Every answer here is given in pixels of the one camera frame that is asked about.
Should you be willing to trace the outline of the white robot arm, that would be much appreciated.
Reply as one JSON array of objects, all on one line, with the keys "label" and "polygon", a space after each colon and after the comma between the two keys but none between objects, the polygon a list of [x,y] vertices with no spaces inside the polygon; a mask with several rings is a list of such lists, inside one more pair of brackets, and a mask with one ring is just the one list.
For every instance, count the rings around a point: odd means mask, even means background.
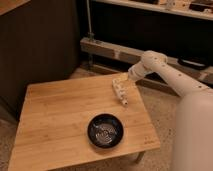
[{"label": "white robot arm", "polygon": [[165,54],[151,50],[128,69],[134,81],[151,73],[157,73],[181,97],[171,171],[213,171],[213,88],[170,66]]}]

